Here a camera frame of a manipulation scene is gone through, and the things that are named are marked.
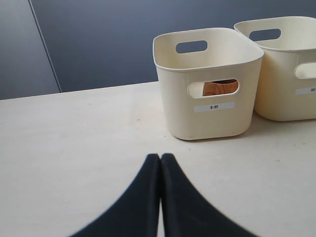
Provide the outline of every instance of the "black object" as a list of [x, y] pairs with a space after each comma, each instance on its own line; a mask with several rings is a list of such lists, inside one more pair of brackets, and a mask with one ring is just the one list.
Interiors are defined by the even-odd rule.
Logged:
[[255, 237], [212, 206], [188, 180], [172, 154], [161, 158], [166, 237]]
[[156, 237], [159, 198], [160, 160], [152, 154], [113, 206], [72, 237]]

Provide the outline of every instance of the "storage bin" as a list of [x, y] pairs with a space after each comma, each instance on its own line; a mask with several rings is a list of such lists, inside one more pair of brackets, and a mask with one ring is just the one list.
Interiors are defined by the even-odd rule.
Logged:
[[280, 30], [279, 38], [256, 41], [265, 56], [255, 110], [276, 121], [316, 119], [316, 19], [290, 16], [235, 24], [247, 37], [271, 29]]
[[[205, 42], [204, 51], [178, 53], [180, 43]], [[251, 123], [263, 50], [232, 29], [169, 33], [154, 39], [153, 55], [166, 125], [183, 140], [235, 136]], [[203, 96], [205, 82], [238, 81], [237, 91]]]

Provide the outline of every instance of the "wooden object inside bin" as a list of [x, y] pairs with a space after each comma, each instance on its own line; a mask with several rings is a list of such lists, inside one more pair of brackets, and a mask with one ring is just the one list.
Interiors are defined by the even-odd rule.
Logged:
[[238, 81], [235, 79], [206, 82], [204, 83], [203, 96], [230, 94], [237, 89]]

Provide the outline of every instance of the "dark blue wall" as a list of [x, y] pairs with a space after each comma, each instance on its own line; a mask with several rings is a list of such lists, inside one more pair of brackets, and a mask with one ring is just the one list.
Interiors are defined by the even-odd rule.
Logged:
[[258, 18], [316, 17], [315, 0], [32, 0], [63, 91], [157, 80], [157, 35], [232, 28]]

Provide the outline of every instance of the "table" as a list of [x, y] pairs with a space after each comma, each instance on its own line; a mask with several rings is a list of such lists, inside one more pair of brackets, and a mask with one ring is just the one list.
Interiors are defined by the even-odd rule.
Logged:
[[124, 192], [146, 154], [167, 152], [250, 231], [315, 235], [316, 120], [254, 115], [240, 136], [186, 142], [167, 131], [151, 82], [0, 101], [0, 236], [72, 234]]

